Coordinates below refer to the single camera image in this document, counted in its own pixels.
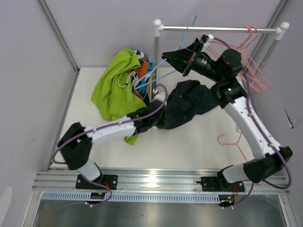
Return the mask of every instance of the black plastic bracket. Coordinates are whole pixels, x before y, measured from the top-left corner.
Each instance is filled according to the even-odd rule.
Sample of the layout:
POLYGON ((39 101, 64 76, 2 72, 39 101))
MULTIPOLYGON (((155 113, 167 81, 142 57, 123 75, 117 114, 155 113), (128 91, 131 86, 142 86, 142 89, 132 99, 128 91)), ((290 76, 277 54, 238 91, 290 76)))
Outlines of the black plastic bracket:
POLYGON ((219 195, 220 203, 218 204, 220 207, 230 207, 235 204, 235 197, 232 195, 219 195))
POLYGON ((235 192, 232 186, 236 186, 238 192, 245 192, 243 181, 237 181, 234 183, 226 183, 224 186, 218 183, 217 176, 203 176, 201 181, 197 183, 202 185, 202 191, 204 192, 235 192))
MULTIPOLYGON (((116 190, 118 184, 118 175, 102 175, 93 182, 107 187, 109 186, 111 190, 116 190)), ((76 189, 104 190, 104 188, 87 182, 81 175, 78 175, 76 189)))

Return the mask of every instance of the horizontal bar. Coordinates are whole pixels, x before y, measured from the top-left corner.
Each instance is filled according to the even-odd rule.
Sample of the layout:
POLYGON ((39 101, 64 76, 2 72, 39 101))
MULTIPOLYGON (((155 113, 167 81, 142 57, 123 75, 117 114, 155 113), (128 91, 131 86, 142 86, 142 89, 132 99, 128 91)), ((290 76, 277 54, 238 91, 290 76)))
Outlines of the horizontal bar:
MULTIPOLYGON (((180 26, 162 26, 161 31, 185 31, 186 27, 180 26)), ((243 27, 188 27, 189 32, 239 32, 248 33, 247 28, 243 27)), ((263 34, 279 34, 281 32, 278 28, 257 28, 259 33, 263 34)))
MULTIPOLYGON (((205 194, 230 194, 230 192, 202 192, 202 187, 197 184, 201 176, 216 176, 216 170, 161 170, 161 169, 102 169, 103 174, 118 175, 116 192, 139 192, 139 193, 205 193, 205 194)), ((33 190, 75 190, 78 172, 56 170, 38 172, 33 185, 33 190)), ((268 180, 274 184, 284 186, 286 180, 283 176, 270 176, 268 180)), ((251 187, 251 182, 244 182, 246 192, 251 187)), ((275 189, 268 184, 258 185, 252 194, 288 194, 287 190, 275 189)))

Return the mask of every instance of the green cloth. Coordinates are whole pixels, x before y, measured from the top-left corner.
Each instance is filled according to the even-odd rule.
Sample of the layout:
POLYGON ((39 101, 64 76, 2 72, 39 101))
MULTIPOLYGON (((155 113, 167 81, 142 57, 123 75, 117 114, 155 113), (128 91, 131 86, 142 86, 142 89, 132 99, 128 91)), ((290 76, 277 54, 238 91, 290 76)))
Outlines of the green cloth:
MULTIPOLYGON (((126 87, 118 86, 118 82, 120 85, 126 82, 127 71, 138 67, 140 63, 137 54, 130 49, 118 52, 108 65, 91 96, 104 120, 115 121, 146 107, 144 101, 133 94, 131 82, 126 87)), ((133 145, 137 137, 138 135, 126 137, 125 141, 133 145)))

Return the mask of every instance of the white platform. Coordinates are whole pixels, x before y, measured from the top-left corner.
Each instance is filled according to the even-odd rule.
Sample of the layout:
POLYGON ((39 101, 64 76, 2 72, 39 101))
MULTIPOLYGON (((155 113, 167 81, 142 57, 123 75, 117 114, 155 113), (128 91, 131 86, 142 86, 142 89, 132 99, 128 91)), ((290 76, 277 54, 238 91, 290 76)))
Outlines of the white platform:
MULTIPOLYGON (((103 124, 104 121, 90 97, 106 68, 82 68, 72 96, 62 135, 75 122, 83 126, 103 124)), ((159 68, 158 76, 171 72, 172 68, 159 68)), ((210 87, 213 82, 191 72, 183 78, 175 72, 158 83, 172 91, 177 82, 197 79, 210 87)), ((231 164, 245 162, 236 146, 223 146, 217 142, 236 142, 239 133, 231 117, 220 107, 204 115, 196 115, 192 121, 172 130, 152 128, 139 135, 135 145, 126 144, 123 138, 111 140, 93 148, 90 159, 100 167, 116 168, 174 168, 174 169, 220 169, 231 164)), ((248 159, 253 159, 244 137, 240 146, 248 159)), ((56 157, 63 161, 61 154, 56 157)))

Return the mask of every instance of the dark garment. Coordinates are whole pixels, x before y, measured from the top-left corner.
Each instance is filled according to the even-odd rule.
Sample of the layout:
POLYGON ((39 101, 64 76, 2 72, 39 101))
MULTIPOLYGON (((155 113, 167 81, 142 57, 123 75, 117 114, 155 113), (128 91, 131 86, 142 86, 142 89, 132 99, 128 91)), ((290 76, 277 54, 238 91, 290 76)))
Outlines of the dark garment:
POLYGON ((174 129, 192 120, 196 114, 204 114, 218 105, 210 89, 198 80, 179 82, 167 99, 164 121, 156 126, 174 129))

